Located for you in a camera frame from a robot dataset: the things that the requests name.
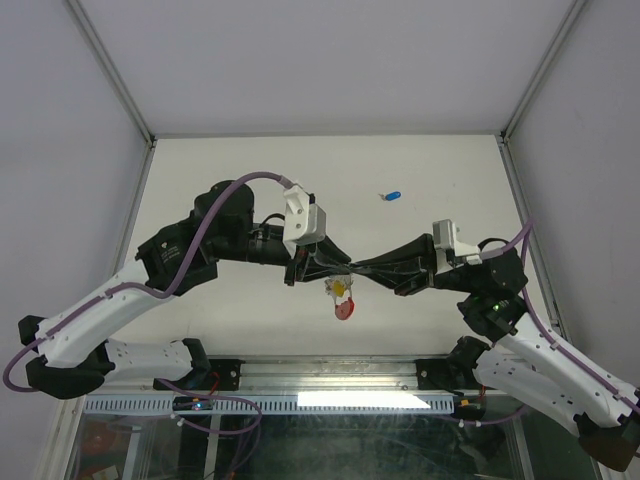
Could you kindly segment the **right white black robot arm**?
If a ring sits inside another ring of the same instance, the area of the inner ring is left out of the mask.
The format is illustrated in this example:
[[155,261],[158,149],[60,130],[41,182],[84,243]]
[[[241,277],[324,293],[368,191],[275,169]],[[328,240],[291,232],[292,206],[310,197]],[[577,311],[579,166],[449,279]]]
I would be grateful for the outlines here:
[[459,387],[500,390],[553,419],[581,448],[624,472],[639,453],[639,390],[616,378],[568,343],[535,313],[518,245],[469,245],[434,232],[376,258],[353,264],[398,296],[424,289],[465,294],[457,308],[472,335],[447,357]]

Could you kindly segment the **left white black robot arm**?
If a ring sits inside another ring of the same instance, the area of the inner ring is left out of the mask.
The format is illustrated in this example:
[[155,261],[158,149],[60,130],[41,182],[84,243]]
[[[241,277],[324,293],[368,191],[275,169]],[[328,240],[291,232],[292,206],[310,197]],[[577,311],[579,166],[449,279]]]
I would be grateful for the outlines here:
[[202,342],[117,341],[114,334],[142,314],[215,280],[219,261],[279,266],[285,282],[348,273],[350,257],[326,234],[313,195],[287,178],[254,172],[196,197],[189,215],[161,228],[135,257],[76,305],[49,318],[18,323],[25,351],[23,392],[61,400],[106,383],[148,378],[188,390],[206,383],[211,365]]

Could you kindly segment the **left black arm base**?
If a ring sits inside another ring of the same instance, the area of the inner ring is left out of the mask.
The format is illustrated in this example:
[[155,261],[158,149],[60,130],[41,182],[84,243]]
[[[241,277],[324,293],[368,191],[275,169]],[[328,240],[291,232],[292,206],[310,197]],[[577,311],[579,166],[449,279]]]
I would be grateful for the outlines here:
[[237,391],[240,387],[241,367],[244,361],[238,358],[210,358],[209,370],[205,374],[197,374],[190,380],[170,380],[175,387],[189,391],[215,392]]

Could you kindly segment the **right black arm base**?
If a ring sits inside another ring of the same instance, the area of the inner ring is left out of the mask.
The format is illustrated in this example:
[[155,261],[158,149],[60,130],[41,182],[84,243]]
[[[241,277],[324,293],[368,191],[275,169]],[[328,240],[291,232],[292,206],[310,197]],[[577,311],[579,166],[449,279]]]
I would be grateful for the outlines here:
[[414,361],[419,390],[443,390],[462,396],[463,390],[480,390],[473,370],[479,357],[490,350],[490,345],[471,336],[457,340],[453,350],[445,357],[421,358]]

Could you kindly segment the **yellow key tag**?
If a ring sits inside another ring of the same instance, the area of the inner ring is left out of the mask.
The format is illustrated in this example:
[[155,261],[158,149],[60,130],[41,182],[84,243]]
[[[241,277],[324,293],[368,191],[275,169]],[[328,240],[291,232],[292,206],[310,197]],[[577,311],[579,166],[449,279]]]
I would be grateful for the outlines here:
[[334,282],[332,291],[337,297],[343,297],[348,290],[348,286],[342,282]]

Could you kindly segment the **red silver carabiner keyring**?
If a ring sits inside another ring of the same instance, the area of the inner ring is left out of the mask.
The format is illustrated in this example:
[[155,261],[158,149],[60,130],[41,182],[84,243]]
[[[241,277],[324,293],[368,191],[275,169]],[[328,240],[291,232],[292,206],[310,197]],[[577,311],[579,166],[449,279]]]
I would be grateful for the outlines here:
[[[343,297],[337,297],[332,286],[334,282],[342,282],[348,286],[348,290]],[[348,320],[355,310],[355,302],[353,300],[353,276],[340,275],[329,277],[324,281],[325,293],[332,299],[334,305],[334,316],[340,321]]]

